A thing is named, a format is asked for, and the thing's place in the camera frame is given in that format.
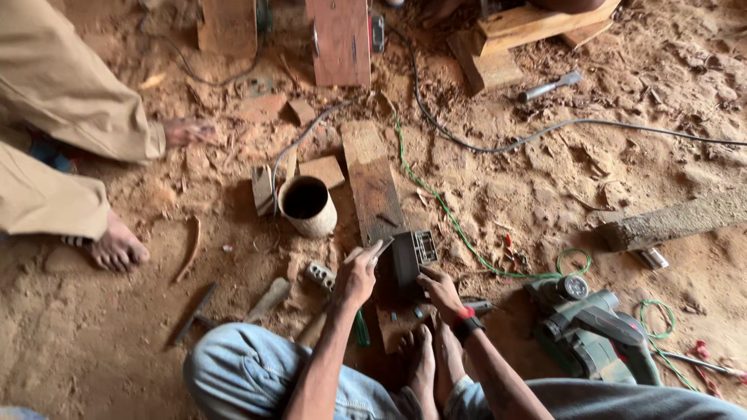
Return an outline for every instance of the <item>green wire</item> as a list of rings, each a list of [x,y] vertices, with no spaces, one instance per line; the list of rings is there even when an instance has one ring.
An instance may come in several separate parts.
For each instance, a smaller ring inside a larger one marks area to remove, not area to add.
[[[410,178],[415,183],[417,183],[421,187],[423,187],[426,190],[428,190],[428,192],[430,192],[431,194],[433,194],[433,196],[435,196],[438,199],[438,201],[441,203],[441,207],[444,209],[444,211],[446,212],[446,214],[451,219],[451,223],[453,223],[454,227],[456,228],[456,231],[459,232],[459,236],[462,238],[462,241],[464,241],[465,245],[467,245],[467,248],[477,257],[477,259],[480,260],[480,262],[488,270],[492,271],[493,273],[499,274],[501,276],[514,277],[514,278],[537,277],[537,278],[542,278],[542,279],[556,279],[556,278],[565,277],[565,276],[579,275],[579,274],[584,274],[584,273],[586,273],[587,270],[589,270],[589,267],[592,264],[592,257],[589,256],[589,254],[586,251],[579,250],[577,248],[571,248],[569,250],[564,250],[563,252],[561,252],[558,255],[558,258],[555,261],[555,267],[557,269],[557,273],[541,273],[541,274],[507,273],[505,271],[498,270],[497,268],[495,268],[492,265],[490,265],[487,261],[485,261],[485,259],[474,249],[474,247],[472,247],[472,244],[470,244],[470,242],[467,239],[467,236],[465,235],[465,233],[462,232],[462,228],[459,226],[459,222],[456,221],[456,218],[454,217],[454,215],[451,214],[451,211],[449,211],[449,207],[446,206],[446,203],[441,198],[441,194],[437,193],[436,190],[434,190],[433,188],[431,188],[425,182],[421,181],[421,179],[418,178],[412,172],[412,169],[410,168],[410,165],[407,163],[407,160],[405,160],[405,138],[404,138],[404,136],[402,134],[402,126],[400,126],[400,119],[399,119],[399,117],[397,115],[397,110],[394,109],[394,105],[392,105],[390,103],[390,106],[391,106],[392,112],[394,112],[394,122],[396,124],[397,133],[399,134],[399,137],[400,137],[400,161],[402,162],[402,166],[405,167],[405,170],[407,171],[407,174],[410,176]],[[586,257],[586,266],[583,267],[583,268],[581,268],[580,270],[576,270],[576,271],[574,271],[574,272],[572,272],[570,274],[563,274],[562,270],[560,269],[560,262],[561,262],[561,260],[562,260],[562,258],[564,256],[566,256],[566,255],[568,255],[569,253],[572,253],[572,252],[582,253]]]
[[[646,330],[646,324],[645,324],[645,323],[643,322],[643,309],[644,309],[644,308],[645,308],[646,306],[648,306],[648,305],[651,305],[651,304],[654,304],[654,305],[661,305],[661,306],[663,306],[663,307],[664,307],[664,309],[666,309],[666,313],[667,313],[667,314],[669,315],[669,322],[670,322],[671,326],[670,326],[670,327],[669,327],[669,329],[667,329],[667,331],[665,331],[664,333],[661,333],[661,334],[649,334],[649,333],[648,333],[648,331]],[[673,313],[672,313],[672,310],[671,310],[671,309],[669,308],[669,306],[667,306],[667,305],[666,305],[666,304],[665,304],[664,302],[662,302],[661,300],[656,300],[656,299],[647,299],[647,300],[644,300],[644,301],[642,301],[642,302],[641,302],[641,309],[640,309],[640,312],[639,312],[639,314],[638,314],[638,317],[639,317],[639,318],[641,319],[641,326],[643,327],[643,329],[644,329],[644,330],[646,330],[646,335],[648,336],[648,341],[649,341],[649,342],[651,343],[651,345],[652,345],[652,346],[654,346],[654,349],[655,349],[655,350],[656,350],[656,351],[658,352],[659,356],[661,356],[661,358],[662,358],[662,359],[664,359],[664,361],[666,362],[666,364],[667,364],[667,365],[669,365],[669,368],[670,368],[671,370],[673,370],[673,371],[674,371],[674,372],[675,372],[675,373],[677,374],[677,376],[679,376],[679,377],[680,377],[680,379],[682,379],[682,381],[683,381],[683,382],[685,382],[685,384],[686,384],[686,385],[687,385],[687,386],[688,386],[688,387],[689,387],[689,388],[690,388],[691,390],[693,390],[693,391],[698,391],[698,390],[697,390],[697,389],[696,389],[696,388],[695,388],[694,386],[692,386],[692,384],[691,384],[691,383],[690,383],[690,382],[689,382],[689,381],[687,380],[687,378],[685,377],[685,375],[683,375],[683,374],[682,374],[682,372],[680,372],[680,371],[679,371],[679,370],[678,370],[678,369],[677,369],[677,368],[676,368],[676,367],[675,367],[675,366],[674,366],[674,365],[672,364],[672,362],[670,362],[670,361],[669,361],[669,359],[667,359],[667,357],[666,357],[666,356],[664,356],[664,352],[662,352],[662,351],[661,351],[661,349],[659,348],[659,346],[657,346],[657,345],[656,345],[656,343],[654,343],[654,340],[653,340],[653,339],[665,339],[665,338],[669,337],[669,336],[670,336],[670,335],[671,335],[671,334],[672,334],[672,333],[673,333],[673,332],[675,331],[675,314],[673,314]]]

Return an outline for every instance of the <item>khaki pants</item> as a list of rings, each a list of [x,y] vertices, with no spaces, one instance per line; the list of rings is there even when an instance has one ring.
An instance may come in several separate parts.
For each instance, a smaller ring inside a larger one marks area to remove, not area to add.
[[[164,154],[163,126],[45,0],[0,0],[0,109],[106,158]],[[109,203],[97,179],[58,172],[0,138],[0,230],[99,239]]]

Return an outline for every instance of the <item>power tool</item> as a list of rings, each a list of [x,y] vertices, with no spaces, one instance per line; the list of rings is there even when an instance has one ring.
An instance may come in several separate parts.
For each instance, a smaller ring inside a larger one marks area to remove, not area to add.
[[[540,278],[524,284],[547,318],[534,336],[571,377],[662,386],[643,326],[615,312],[617,297],[603,289],[589,294],[579,276]]]

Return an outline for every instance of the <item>green screwdriver handle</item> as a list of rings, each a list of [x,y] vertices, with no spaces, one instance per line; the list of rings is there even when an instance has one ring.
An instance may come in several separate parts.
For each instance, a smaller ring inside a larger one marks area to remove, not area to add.
[[[368,347],[371,344],[371,338],[368,336],[366,321],[363,320],[363,309],[359,308],[356,312],[356,335],[358,336],[358,345]]]

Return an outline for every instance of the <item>person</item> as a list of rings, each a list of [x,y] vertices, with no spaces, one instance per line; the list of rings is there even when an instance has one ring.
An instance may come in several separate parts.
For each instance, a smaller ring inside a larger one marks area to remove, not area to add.
[[[441,320],[400,345],[412,356],[407,386],[388,393],[375,380],[342,366],[356,310],[376,279],[375,253],[356,248],[344,261],[314,351],[248,324],[207,333],[187,355],[184,379],[210,420],[223,419],[747,419],[747,412],[679,388],[595,380],[524,382],[459,300],[451,277],[422,267]],[[465,373],[462,352],[479,383]]]
[[[119,82],[45,0],[0,1],[2,109],[64,143],[118,161],[205,144],[212,123],[146,119],[140,96]],[[149,252],[111,209],[104,184],[65,174],[0,138],[0,232],[61,235],[101,268],[131,270]]]
[[[389,4],[394,7],[399,7],[404,4],[404,0],[387,0]],[[421,15],[423,21],[423,28],[428,29],[436,26],[441,21],[445,20],[451,14],[463,4],[469,0],[435,0],[430,2],[424,9]],[[516,0],[503,0],[503,3],[510,3],[510,6],[516,3],[523,3],[522,1],[517,2]],[[563,13],[584,13],[592,10],[597,10],[603,3],[604,0],[529,0],[534,6],[542,7],[548,10],[554,10],[556,12]]]

